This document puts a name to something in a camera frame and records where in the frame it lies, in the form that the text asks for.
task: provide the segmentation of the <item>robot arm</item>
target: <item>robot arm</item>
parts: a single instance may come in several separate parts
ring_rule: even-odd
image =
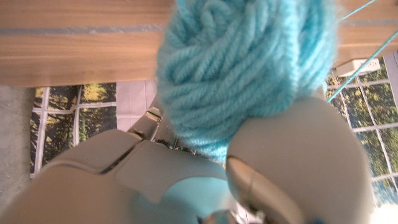
[[[183,152],[154,103],[126,133],[99,134],[59,155],[0,223],[368,223],[372,195],[360,143],[326,102],[307,98],[249,119],[226,169]]]

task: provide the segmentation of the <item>green foliage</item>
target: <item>green foliage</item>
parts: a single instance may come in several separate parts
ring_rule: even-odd
[[[381,148],[379,138],[376,131],[366,131],[356,133],[357,138],[361,141],[366,150],[373,176],[388,174],[387,161]]]
[[[105,103],[116,101],[116,83],[87,84],[81,91],[80,103]]]
[[[359,87],[346,88],[342,91],[342,94],[347,105],[351,127],[360,128],[373,125],[368,107]]]
[[[83,108],[80,110],[80,142],[103,131],[116,128],[116,107]]]
[[[398,204],[398,194],[392,179],[388,178],[373,182],[372,186],[374,190],[374,196],[376,197],[377,206],[381,206],[385,203]]]
[[[43,92],[44,87],[38,87],[35,90],[35,98],[33,100],[33,107],[34,108],[41,108],[43,102]]]
[[[69,149],[70,141],[73,142],[73,118],[74,114],[47,115],[43,164]]]
[[[398,122],[397,106],[389,83],[364,87],[376,124]]]
[[[326,98],[329,98],[336,90],[327,90],[326,91]],[[340,95],[337,95],[332,101],[330,102],[339,112],[339,114],[343,117],[345,121],[347,121],[347,115],[345,112],[345,107],[343,100],[341,99]]]
[[[361,75],[359,77],[359,80],[361,80],[361,82],[370,82],[370,81],[388,79],[388,74],[386,70],[386,64],[384,63],[384,59],[379,58],[379,63],[381,68],[380,70],[368,73],[366,75]]]
[[[78,86],[51,87],[49,94],[50,110],[70,110],[76,105]]]
[[[39,135],[40,113],[32,113],[30,117],[30,173],[35,172],[37,136]]]
[[[381,137],[386,146],[393,172],[398,172],[398,128],[381,130]]]

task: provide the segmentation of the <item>wooden table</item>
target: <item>wooden table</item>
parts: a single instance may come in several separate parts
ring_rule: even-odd
[[[340,2],[343,15],[366,0]],[[173,3],[2,0],[0,84],[55,86],[151,79],[162,40],[157,27],[166,25]],[[126,27],[129,32],[118,32]],[[370,56],[397,29],[398,2],[376,1],[340,27],[335,65]],[[398,39],[384,53],[397,49]]]

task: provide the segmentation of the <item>gray floor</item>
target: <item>gray floor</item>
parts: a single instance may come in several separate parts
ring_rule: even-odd
[[[0,213],[29,184],[33,89],[0,85]]]

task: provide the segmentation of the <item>light blue yarn ball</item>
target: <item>light blue yarn ball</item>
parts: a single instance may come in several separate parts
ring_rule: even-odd
[[[176,135],[224,162],[242,122],[311,95],[335,51],[333,0],[177,0],[158,95]]]

